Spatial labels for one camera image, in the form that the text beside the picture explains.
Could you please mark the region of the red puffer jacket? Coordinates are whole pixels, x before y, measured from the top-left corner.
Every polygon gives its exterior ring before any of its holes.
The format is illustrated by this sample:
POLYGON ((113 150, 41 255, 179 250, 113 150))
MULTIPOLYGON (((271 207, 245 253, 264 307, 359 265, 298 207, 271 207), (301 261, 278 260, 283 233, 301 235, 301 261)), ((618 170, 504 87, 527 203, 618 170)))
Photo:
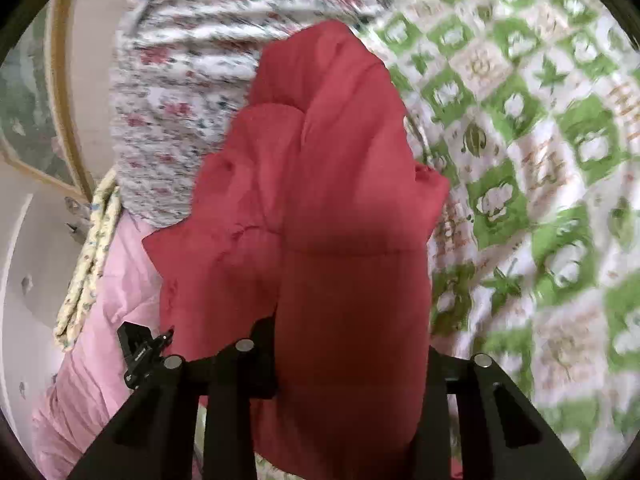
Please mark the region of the red puffer jacket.
POLYGON ((400 469, 424 395, 426 243, 449 191, 412 156, 383 63, 337 21, 262 52, 190 216, 144 240, 171 351, 213 356, 276 320, 257 452, 305 479, 400 469))

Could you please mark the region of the wooden bed frame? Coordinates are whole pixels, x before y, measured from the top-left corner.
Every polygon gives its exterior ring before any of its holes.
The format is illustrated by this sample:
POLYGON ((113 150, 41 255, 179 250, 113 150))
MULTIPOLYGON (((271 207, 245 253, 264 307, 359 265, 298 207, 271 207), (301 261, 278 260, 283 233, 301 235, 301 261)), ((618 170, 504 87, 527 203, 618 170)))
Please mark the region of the wooden bed frame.
POLYGON ((73 181, 72 186, 65 185, 66 194, 73 195, 78 200, 90 200, 94 183, 82 159, 70 92, 68 40, 72 31, 72 3, 73 0, 50 0, 47 4, 44 65, 52 122, 73 181))

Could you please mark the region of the green patterned quilt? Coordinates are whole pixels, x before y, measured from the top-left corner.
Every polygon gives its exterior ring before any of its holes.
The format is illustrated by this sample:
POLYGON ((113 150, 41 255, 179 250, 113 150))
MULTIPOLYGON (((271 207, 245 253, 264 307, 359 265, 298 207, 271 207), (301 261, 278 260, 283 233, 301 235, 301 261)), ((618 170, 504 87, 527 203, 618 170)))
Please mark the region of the green patterned quilt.
POLYGON ((447 178, 431 332, 485 352, 590 479, 639 431, 639 55, 600 0, 406 0, 360 32, 447 178))

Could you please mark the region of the floral rose bedsheet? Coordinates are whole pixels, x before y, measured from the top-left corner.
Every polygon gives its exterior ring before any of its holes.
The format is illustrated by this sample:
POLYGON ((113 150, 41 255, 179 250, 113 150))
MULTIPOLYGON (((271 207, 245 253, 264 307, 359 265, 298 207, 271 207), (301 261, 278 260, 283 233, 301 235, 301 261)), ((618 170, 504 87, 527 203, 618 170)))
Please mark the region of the floral rose bedsheet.
POLYGON ((156 228, 190 214, 202 159, 246 101, 262 49, 324 20, 359 27, 404 0, 125 0, 111 67, 124 207, 156 228))

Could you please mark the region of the yellow floral fabric edge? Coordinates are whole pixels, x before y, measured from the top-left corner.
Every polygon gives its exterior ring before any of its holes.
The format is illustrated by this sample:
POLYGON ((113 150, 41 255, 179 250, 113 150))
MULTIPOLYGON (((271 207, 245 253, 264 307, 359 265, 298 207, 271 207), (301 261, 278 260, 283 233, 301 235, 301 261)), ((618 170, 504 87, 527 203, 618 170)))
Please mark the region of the yellow floral fabric edge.
POLYGON ((121 214, 122 199, 116 169, 112 167, 94 191, 88 234, 56 316, 53 338, 63 352, 70 352, 74 348, 86 318, 96 303, 98 283, 121 214))

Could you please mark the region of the pink quilted blanket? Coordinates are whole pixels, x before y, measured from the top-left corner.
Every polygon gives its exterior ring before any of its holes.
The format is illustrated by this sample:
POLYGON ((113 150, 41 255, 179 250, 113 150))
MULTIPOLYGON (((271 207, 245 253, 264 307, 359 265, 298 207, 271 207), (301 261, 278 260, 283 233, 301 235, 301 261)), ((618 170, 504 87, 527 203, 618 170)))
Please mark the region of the pink quilted blanket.
POLYGON ((125 211, 108 248, 96 303, 32 412, 32 449, 47 479, 64 479, 130 395, 117 338, 122 322, 160 332, 160 274, 142 240, 152 226, 125 211))

